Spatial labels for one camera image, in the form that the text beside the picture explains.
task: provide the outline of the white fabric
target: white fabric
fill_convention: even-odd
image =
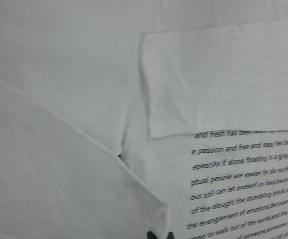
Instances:
[[[164,239],[167,225],[111,151],[0,81],[0,239]]]
[[[140,36],[159,16],[159,0],[0,0],[0,79],[118,155]]]
[[[288,20],[288,0],[162,0],[162,3],[163,31]]]
[[[288,129],[288,21],[146,36],[151,137]]]

